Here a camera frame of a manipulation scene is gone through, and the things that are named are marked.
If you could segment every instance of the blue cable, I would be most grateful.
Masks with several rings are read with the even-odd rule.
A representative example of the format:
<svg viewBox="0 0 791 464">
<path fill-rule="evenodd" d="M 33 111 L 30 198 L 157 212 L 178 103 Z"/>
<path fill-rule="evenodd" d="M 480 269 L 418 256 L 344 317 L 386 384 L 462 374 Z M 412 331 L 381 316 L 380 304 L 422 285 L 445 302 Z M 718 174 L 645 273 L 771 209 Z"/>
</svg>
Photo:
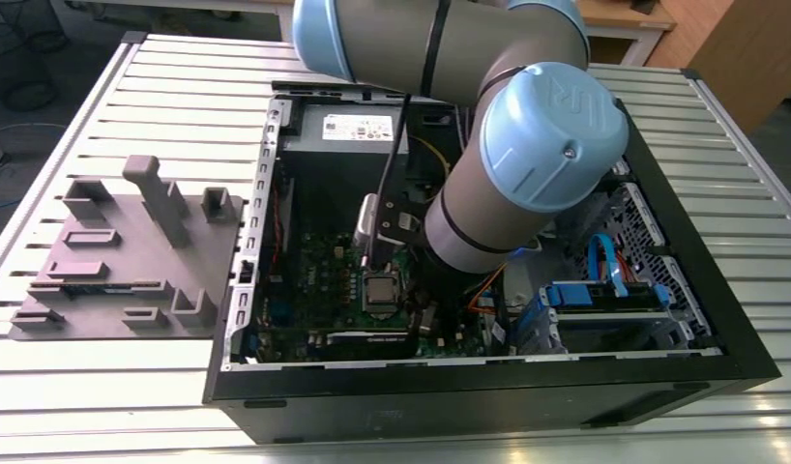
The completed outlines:
<svg viewBox="0 0 791 464">
<path fill-rule="evenodd" d="M 21 198 L 18 200 L 14 200 L 14 201 L 9 202 L 9 203 L 2 203 L 0 205 L 0 209 L 8 208 L 9 206 L 13 206 L 13 205 L 18 205 L 18 203 L 21 203 Z"/>
<path fill-rule="evenodd" d="M 589 250 L 586 252 L 586 267 L 589 270 L 589 280 L 600 280 L 598 277 L 598 245 L 604 248 L 606 255 L 606 269 L 609 279 L 613 281 L 614 293 L 618 297 L 626 297 L 626 287 L 621 278 L 621 267 L 614 259 L 613 239 L 606 234 L 596 234 L 589 239 Z"/>
</svg>

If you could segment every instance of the aluminum profile table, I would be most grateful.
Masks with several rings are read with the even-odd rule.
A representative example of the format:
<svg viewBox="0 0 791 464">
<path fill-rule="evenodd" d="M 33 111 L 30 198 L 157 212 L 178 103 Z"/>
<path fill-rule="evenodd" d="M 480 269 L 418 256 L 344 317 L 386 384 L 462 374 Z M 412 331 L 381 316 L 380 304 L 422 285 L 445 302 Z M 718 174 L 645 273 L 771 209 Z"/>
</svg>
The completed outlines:
<svg viewBox="0 0 791 464">
<path fill-rule="evenodd" d="M 245 196 L 270 81 L 336 82 L 286 43 L 150 35 L 120 45 L 0 238 L 0 458 L 791 464 L 791 195 L 700 81 L 617 66 L 592 73 L 626 103 L 783 378 L 626 429 L 257 448 L 201 405 L 210 340 L 8 340 L 72 180 L 130 192 L 124 157 L 156 155 L 184 194 L 224 186 Z"/>
</svg>

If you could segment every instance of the gray floor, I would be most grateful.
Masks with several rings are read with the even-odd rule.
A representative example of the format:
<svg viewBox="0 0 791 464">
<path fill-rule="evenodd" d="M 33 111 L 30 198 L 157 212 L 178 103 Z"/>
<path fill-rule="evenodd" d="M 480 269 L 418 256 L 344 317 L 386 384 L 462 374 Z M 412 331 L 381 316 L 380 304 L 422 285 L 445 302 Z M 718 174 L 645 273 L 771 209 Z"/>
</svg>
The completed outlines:
<svg viewBox="0 0 791 464">
<path fill-rule="evenodd" d="M 157 18 L 162 13 L 174 16 L 194 36 L 280 40 L 280 24 L 270 14 L 242 14 L 238 20 L 229 22 L 214 18 L 209 12 L 112 5 L 105 10 L 106 18 L 94 21 L 88 13 L 68 9 L 61 0 L 52 0 L 52 3 L 70 39 L 64 50 L 42 55 L 58 86 L 58 98 L 40 110 L 24 113 L 9 111 L 0 103 L 0 128 L 29 122 L 66 125 L 125 31 L 169 32 L 157 29 Z M 0 204 L 24 196 L 45 158 L 57 145 L 61 132 L 54 128 L 22 128 L 0 134 L 0 146 L 12 158 L 12 162 L 0 169 Z M 14 208 L 16 205 L 0 209 L 0 232 Z"/>
<path fill-rule="evenodd" d="M 44 55 L 56 83 L 58 99 L 45 108 L 29 113 L 8 111 L 0 104 L 0 127 L 24 122 L 66 124 L 85 99 L 126 30 L 150 31 L 161 10 L 109 6 L 106 19 L 93 21 L 86 13 L 69 10 L 60 0 L 52 0 L 70 45 L 62 51 Z M 208 12 L 168 11 L 196 36 L 276 41 L 280 26 L 274 16 L 244 14 L 234 22 L 221 21 Z M 50 154 L 61 130 L 28 128 L 0 134 L 0 145 L 13 161 L 0 169 L 0 204 L 24 195 L 46 156 Z M 791 189 L 791 112 L 780 107 L 751 139 L 768 160 L 785 186 Z M 0 209 L 0 232 L 14 208 Z"/>
</svg>

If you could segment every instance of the wooden desk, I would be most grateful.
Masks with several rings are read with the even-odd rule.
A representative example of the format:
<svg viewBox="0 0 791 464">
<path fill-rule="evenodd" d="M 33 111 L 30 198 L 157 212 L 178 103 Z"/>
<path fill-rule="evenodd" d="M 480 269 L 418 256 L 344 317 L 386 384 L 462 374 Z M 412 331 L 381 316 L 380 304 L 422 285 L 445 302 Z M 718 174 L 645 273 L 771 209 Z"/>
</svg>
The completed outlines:
<svg viewBox="0 0 791 464">
<path fill-rule="evenodd" d="M 650 14 L 629 8 L 629 1 L 576 0 L 589 29 L 592 61 L 597 63 L 644 66 L 665 31 L 676 21 L 661 4 Z"/>
</svg>

